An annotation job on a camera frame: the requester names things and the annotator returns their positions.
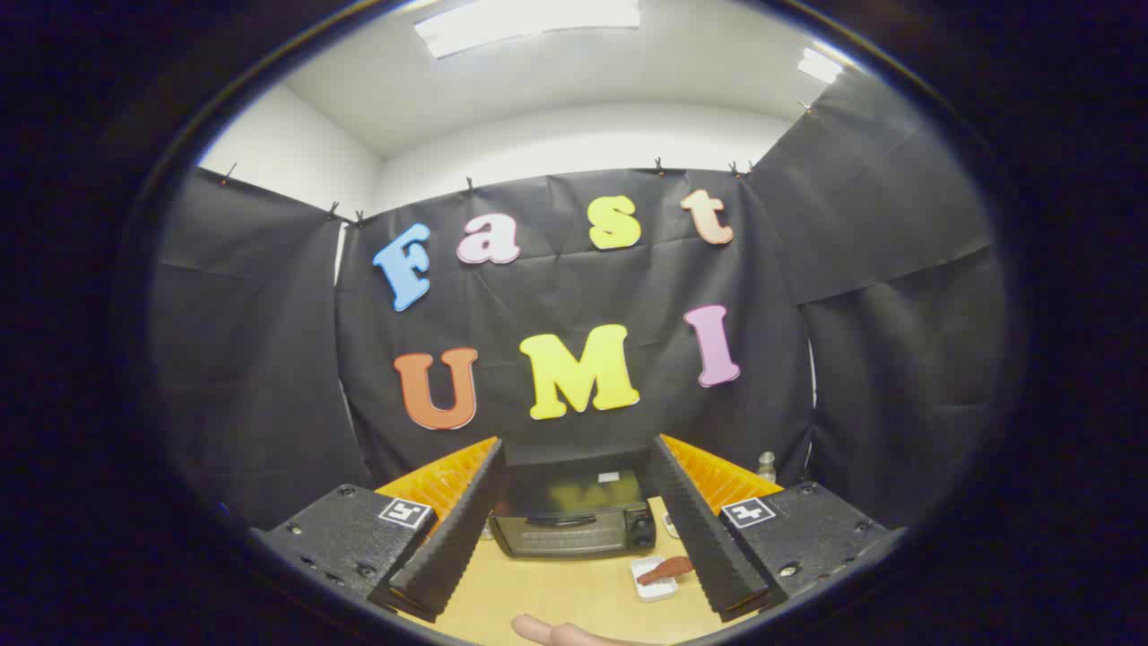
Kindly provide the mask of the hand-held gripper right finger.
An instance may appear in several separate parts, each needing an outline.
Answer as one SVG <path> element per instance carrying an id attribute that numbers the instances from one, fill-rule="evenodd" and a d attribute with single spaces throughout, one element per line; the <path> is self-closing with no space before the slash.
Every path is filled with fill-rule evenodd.
<path id="1" fill-rule="evenodd" d="M 665 434 L 652 442 L 647 472 L 726 622 L 868 567 L 902 536 L 822 484 L 783 488 Z"/>

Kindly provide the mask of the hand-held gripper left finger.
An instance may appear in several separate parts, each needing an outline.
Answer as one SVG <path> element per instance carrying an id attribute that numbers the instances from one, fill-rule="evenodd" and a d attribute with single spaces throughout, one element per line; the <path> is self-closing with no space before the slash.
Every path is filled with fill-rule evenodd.
<path id="1" fill-rule="evenodd" d="M 377 490 L 341 484 L 255 536 L 338 596 L 434 622 L 505 483 L 503 441 L 490 437 Z"/>

